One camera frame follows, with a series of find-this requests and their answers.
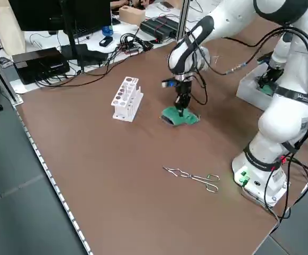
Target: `tweezers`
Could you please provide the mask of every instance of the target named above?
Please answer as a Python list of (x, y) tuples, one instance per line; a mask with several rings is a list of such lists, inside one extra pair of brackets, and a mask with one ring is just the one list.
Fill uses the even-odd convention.
[(174, 174), (174, 176), (176, 176), (176, 177), (190, 178), (192, 180), (201, 182), (201, 183), (206, 185), (206, 190), (209, 191), (209, 192), (218, 193), (218, 191), (219, 191), (217, 186), (210, 183), (210, 182), (219, 182), (220, 177), (218, 175), (209, 174), (207, 176), (207, 178), (203, 178), (203, 177), (199, 177), (199, 176), (196, 176), (196, 175), (186, 173), (186, 172), (180, 170), (179, 168), (163, 167), (163, 169), (172, 173), (172, 174)]

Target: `black box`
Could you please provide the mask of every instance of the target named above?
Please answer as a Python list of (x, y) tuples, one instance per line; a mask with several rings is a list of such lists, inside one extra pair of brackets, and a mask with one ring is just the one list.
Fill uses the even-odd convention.
[(68, 61), (54, 47), (12, 56), (23, 84), (41, 81), (70, 70)]

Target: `white test tube rack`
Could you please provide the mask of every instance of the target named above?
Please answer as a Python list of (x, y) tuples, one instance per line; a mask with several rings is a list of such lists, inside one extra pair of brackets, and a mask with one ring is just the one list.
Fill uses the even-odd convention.
[(136, 89), (139, 79), (126, 77), (116, 93), (112, 106), (114, 106), (113, 118), (120, 121), (132, 122), (140, 106), (143, 93), (141, 87)]

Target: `electronic device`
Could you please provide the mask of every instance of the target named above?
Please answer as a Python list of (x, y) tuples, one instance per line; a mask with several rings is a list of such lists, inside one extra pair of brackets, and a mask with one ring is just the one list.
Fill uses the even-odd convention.
[(160, 9), (161, 11), (163, 11), (163, 12), (170, 12), (170, 10), (163, 5), (158, 5), (157, 8)]
[(93, 29), (112, 23), (109, 0), (9, 0), (23, 31), (65, 30), (70, 45), (61, 47), (67, 60), (77, 60), (78, 65), (92, 65), (94, 52), (86, 44), (75, 44), (74, 29)]
[(167, 38), (175, 38), (178, 23), (166, 17), (158, 17), (141, 22), (140, 29), (157, 38), (160, 42)]
[(9, 0), (22, 31), (65, 30), (61, 2), (67, 5), (73, 28), (92, 30), (111, 24), (109, 0)]
[(7, 68), (9, 66), (12, 66), (13, 62), (6, 57), (0, 57), (0, 65), (2, 68)]
[(113, 38), (111, 36), (106, 36), (100, 41), (101, 47), (107, 47), (111, 42), (113, 41)]
[(119, 24), (121, 24), (121, 21), (116, 19), (116, 18), (112, 18), (112, 24), (113, 24), (113, 26), (119, 25)]
[(77, 30), (74, 28), (73, 29), (73, 36), (74, 36), (75, 39), (77, 39), (77, 38), (80, 38), (82, 36), (89, 36), (92, 33), (95, 33), (95, 32), (97, 32), (99, 30), (101, 30), (100, 27), (97, 27), (97, 28), (94, 28), (94, 29), (78, 28)]
[(173, 9), (174, 8), (174, 6), (172, 6), (168, 2), (161, 2), (160, 4), (163, 5), (164, 7), (166, 7), (167, 9)]
[(65, 74), (70, 70), (68, 61), (55, 47), (14, 55), (12, 59), (23, 84)]

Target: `brown work surface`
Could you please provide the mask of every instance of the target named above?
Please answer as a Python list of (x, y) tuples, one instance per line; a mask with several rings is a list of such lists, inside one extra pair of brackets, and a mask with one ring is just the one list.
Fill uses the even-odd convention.
[[(253, 35), (255, 41), (270, 28), (257, 20), (239, 38)], [(172, 46), (132, 57), (87, 86), (29, 92), (18, 111), (94, 254), (251, 254), (275, 219), (241, 196), (230, 167), (256, 134), (261, 115), (235, 97), (249, 69), (228, 77), (204, 73), (209, 102), (191, 103), (201, 122), (172, 128), (159, 118), (176, 97), (174, 89), (161, 88), (161, 80), (171, 76), (166, 59)], [(207, 47), (220, 55), (219, 70), (254, 51), (224, 39)], [(125, 76), (139, 78), (144, 93), (133, 123), (112, 119), (110, 103)], [(69, 84), (92, 79), (82, 75)], [(197, 83), (193, 91), (203, 98)], [(299, 158), (308, 164), (308, 144)], [(162, 166), (217, 174), (219, 193), (174, 177)], [(292, 171), (294, 201), (304, 177)]]

